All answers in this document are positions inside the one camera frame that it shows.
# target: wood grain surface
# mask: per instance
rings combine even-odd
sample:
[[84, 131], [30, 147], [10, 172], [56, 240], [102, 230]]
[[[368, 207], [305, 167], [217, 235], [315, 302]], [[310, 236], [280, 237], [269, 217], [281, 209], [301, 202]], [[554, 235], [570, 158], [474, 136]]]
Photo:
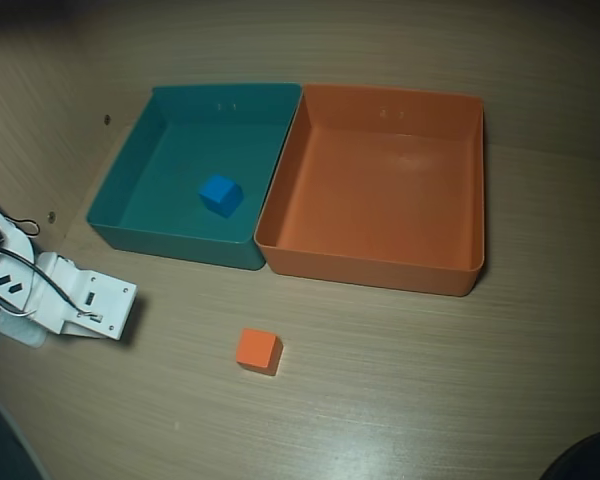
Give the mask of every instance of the wood grain surface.
[[66, 24], [0, 19], [0, 207], [36, 220], [43, 248], [61, 244], [120, 132], [103, 122], [115, 101]]
[[242, 81], [464, 92], [484, 99], [490, 142], [600, 158], [600, 2], [85, 3], [85, 49], [124, 94]]
[[[55, 480], [538, 478], [600, 430], [600, 162], [487, 159], [465, 298], [114, 251], [88, 196], [61, 251], [137, 282], [126, 337], [0, 338], [0, 404]], [[282, 338], [276, 377], [235, 364], [245, 326]]]
[[[0, 405], [54, 480], [529, 479], [600, 430], [598, 13], [469, 0], [94, 5], [74, 19], [92, 66], [53, 31], [0, 35], [0, 204], [36, 218], [56, 208], [57, 239], [82, 202], [60, 252], [140, 291], [121, 342], [54, 337], [31, 350], [0, 338]], [[96, 79], [129, 122], [152, 86], [173, 83], [482, 97], [484, 276], [446, 298], [110, 249], [84, 222], [95, 169], [124, 137], [109, 151], [100, 96], [87, 93]], [[43, 124], [41, 105], [55, 112]], [[235, 364], [245, 326], [285, 342], [276, 377]]]

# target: black cable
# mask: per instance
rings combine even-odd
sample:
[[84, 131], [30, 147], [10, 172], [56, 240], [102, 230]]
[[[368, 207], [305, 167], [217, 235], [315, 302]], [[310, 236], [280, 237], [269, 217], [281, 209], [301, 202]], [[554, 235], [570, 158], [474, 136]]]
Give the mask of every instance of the black cable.
[[[24, 232], [24, 234], [29, 237], [29, 238], [34, 238], [37, 237], [38, 235], [40, 235], [40, 225], [38, 224], [38, 222], [36, 222], [35, 220], [31, 219], [31, 218], [23, 218], [23, 219], [17, 219], [17, 218], [13, 218], [10, 217], [8, 215], [2, 215], [4, 218], [6, 218], [7, 220], [9, 220], [11, 223], [17, 225], [17, 227], [22, 230]], [[28, 233], [24, 230], [24, 228], [22, 228], [20, 225], [23, 223], [28, 223], [29, 225], [33, 225], [35, 232], [34, 233]]]
[[30, 262], [26, 258], [18, 255], [15, 252], [12, 252], [11, 250], [7, 250], [6, 248], [0, 248], [0, 253], [13, 258], [14, 260], [17, 260], [18, 262], [26, 265], [31, 270], [33, 270], [36, 274], [38, 274], [40, 277], [42, 277], [42, 279], [45, 282], [47, 282], [47, 284], [49, 284], [49, 286], [51, 288], [53, 288], [58, 295], [60, 295], [60, 298], [62, 298], [65, 302], [67, 302], [69, 305], [71, 305], [73, 308], [75, 308], [80, 315], [85, 315], [88, 317], [97, 316], [93, 312], [88, 312], [88, 311], [82, 310], [80, 307], [78, 307], [78, 305], [76, 305], [76, 303], [73, 300], [71, 300], [71, 297], [69, 297], [69, 295], [67, 295], [67, 293], [64, 290], [62, 290], [62, 288], [60, 288], [60, 286], [56, 282], [54, 282], [51, 279], [51, 277], [49, 275], [47, 275], [45, 273], [45, 271], [42, 270], [40, 267], [38, 267], [35, 263]]

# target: blue cube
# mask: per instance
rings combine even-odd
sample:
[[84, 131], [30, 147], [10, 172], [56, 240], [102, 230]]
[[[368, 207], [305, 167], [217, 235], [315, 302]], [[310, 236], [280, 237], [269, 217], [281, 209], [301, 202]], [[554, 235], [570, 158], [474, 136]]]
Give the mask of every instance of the blue cube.
[[231, 216], [243, 199], [240, 186], [221, 175], [212, 175], [198, 193], [209, 210], [225, 218]]

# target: plastic tray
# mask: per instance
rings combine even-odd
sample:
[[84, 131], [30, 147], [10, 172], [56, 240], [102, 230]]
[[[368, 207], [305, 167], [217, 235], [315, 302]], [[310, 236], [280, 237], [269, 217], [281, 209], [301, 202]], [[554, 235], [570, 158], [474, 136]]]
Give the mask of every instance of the plastic tray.
[[[155, 88], [87, 221], [120, 250], [262, 267], [253, 234], [300, 96], [295, 84]], [[229, 218], [198, 195], [213, 174], [244, 193]]]
[[256, 232], [271, 269], [465, 295], [484, 261], [479, 98], [307, 85]]

